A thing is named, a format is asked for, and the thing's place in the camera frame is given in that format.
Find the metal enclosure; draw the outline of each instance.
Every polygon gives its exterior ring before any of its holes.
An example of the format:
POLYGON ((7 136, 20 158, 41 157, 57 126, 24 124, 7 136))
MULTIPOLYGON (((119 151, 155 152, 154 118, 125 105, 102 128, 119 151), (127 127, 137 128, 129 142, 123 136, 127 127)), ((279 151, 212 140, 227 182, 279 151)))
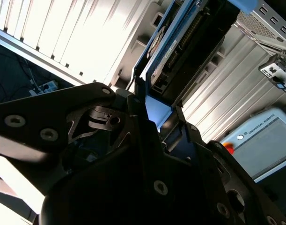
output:
POLYGON ((250 115, 278 106, 286 110, 286 93, 274 87, 258 67, 270 55, 235 26, 225 36, 214 71, 193 89, 183 112, 205 142, 220 140, 250 115))

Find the white wall panel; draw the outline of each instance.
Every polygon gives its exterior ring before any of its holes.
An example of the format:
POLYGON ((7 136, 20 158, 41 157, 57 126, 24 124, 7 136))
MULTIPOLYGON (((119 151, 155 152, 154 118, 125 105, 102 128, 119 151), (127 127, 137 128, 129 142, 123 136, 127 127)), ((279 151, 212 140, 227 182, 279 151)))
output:
POLYGON ((8 34, 2 35, 0 44, 16 48, 14 36, 21 42, 16 52, 22 48, 27 54, 31 47, 37 51, 33 61, 39 58, 42 66, 46 56, 57 68, 67 67, 67 80, 74 77, 73 83, 109 83, 109 71, 118 66, 151 2, 0 0, 0 30, 8 34))

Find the corrugated metal panel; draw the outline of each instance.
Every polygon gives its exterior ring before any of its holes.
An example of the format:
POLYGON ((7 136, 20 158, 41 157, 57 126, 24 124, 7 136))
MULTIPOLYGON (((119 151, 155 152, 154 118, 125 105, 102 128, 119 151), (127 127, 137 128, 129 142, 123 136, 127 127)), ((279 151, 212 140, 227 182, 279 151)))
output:
POLYGON ((286 108, 286 94, 258 71, 269 58, 261 47, 232 27, 220 51, 225 58, 183 108, 205 142, 221 139, 265 107, 286 108))
MULTIPOLYGON (((39 58, 43 54, 58 68, 68 67, 80 83, 103 82, 115 61, 122 58, 122 50, 128 47, 150 3, 0 0, 0 30, 36 49, 39 58)), ((13 42, 10 36, 3 37, 9 45, 13 42)))

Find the red emergency stop button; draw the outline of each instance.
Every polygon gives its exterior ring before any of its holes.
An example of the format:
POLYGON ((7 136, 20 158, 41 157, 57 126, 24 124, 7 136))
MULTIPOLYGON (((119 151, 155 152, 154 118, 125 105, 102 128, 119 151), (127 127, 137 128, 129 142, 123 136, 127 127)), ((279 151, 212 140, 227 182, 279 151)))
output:
POLYGON ((234 153, 235 149, 233 148, 232 143, 226 142, 223 145, 231 155, 234 153))

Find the white label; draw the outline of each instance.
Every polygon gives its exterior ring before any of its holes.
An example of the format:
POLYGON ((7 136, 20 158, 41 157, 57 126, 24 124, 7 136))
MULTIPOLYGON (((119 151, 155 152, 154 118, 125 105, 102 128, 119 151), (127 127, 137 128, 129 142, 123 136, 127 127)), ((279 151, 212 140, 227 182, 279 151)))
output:
POLYGON ((169 50, 167 51, 167 53, 165 54, 165 58, 169 57, 170 56, 170 53, 172 51, 172 49, 174 48, 174 46, 176 45, 177 41, 174 40, 171 47, 169 48, 169 50))

